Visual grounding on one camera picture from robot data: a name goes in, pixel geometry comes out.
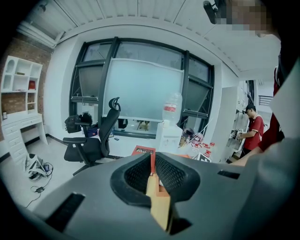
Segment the ceiling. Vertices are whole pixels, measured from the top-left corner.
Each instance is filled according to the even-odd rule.
[[[45,11],[39,5],[45,5]],[[274,69],[278,62],[280,42],[274,36],[259,38],[249,31],[232,30],[231,26],[213,25],[204,9],[203,0],[42,0],[25,21],[55,39],[63,39],[101,26],[110,18],[143,18],[145,23],[168,23],[177,31],[189,31],[206,48],[233,63],[240,73],[249,70]]]

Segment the man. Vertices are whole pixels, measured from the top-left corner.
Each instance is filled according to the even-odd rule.
[[[246,107],[246,114],[250,118],[249,131],[237,135],[238,140],[245,138],[244,148],[240,155],[240,159],[258,146],[263,135],[263,118],[257,114],[253,104],[248,104]]]
[[[299,38],[293,34],[293,23],[299,22],[299,17],[293,14],[293,8],[298,9],[297,3],[295,0],[288,3],[273,0],[226,0],[226,18],[231,19],[233,24],[244,25],[247,30],[255,31],[258,36],[272,34],[281,41],[278,67],[274,71],[274,95],[287,79],[299,57]],[[263,134],[262,141],[233,164],[245,165],[251,155],[264,152],[283,138],[284,134],[273,114],[270,128]]]

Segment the red shirt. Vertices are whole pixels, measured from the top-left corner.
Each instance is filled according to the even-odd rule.
[[[274,92],[273,92],[274,96],[278,92],[279,86],[280,86],[279,76],[278,76],[277,68],[275,68]],[[281,141],[282,139],[284,139],[284,137],[285,136],[284,136],[283,132],[280,130],[280,125],[279,125],[276,117],[274,116],[274,114],[272,114],[271,121],[270,121],[270,128],[268,131],[266,131],[263,134],[262,141],[258,144],[258,146],[262,151],[265,151],[269,146]]]
[[[253,137],[245,139],[244,148],[248,150],[256,148],[261,141],[261,136],[263,135],[263,118],[260,115],[256,115],[254,119],[250,119],[249,132],[252,130],[257,133]]]

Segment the black cap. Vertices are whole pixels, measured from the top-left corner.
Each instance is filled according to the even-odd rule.
[[[246,107],[246,112],[247,112],[247,110],[249,110],[249,109],[253,109],[254,111],[256,111],[256,108],[255,108],[255,106],[254,106],[253,104],[248,104],[248,105],[247,105],[247,107]]]

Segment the power cord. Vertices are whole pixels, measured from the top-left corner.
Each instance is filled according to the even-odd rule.
[[[26,208],[28,208],[29,205],[30,205],[32,202],[34,202],[35,200],[37,200],[37,199],[40,198],[40,196],[41,196],[42,192],[44,191],[45,187],[49,184],[50,180],[52,179],[52,173],[53,173],[54,167],[53,167],[53,165],[52,165],[51,163],[48,163],[48,162],[45,163],[43,166],[45,166],[46,164],[48,164],[48,165],[50,165],[50,166],[52,167],[51,172],[46,176],[47,178],[50,176],[50,179],[48,180],[48,182],[46,183],[45,186],[42,186],[42,187],[32,186],[32,187],[30,188],[31,192],[33,192],[33,193],[39,193],[39,196],[38,196],[36,199],[31,200],[31,202],[26,206]]]

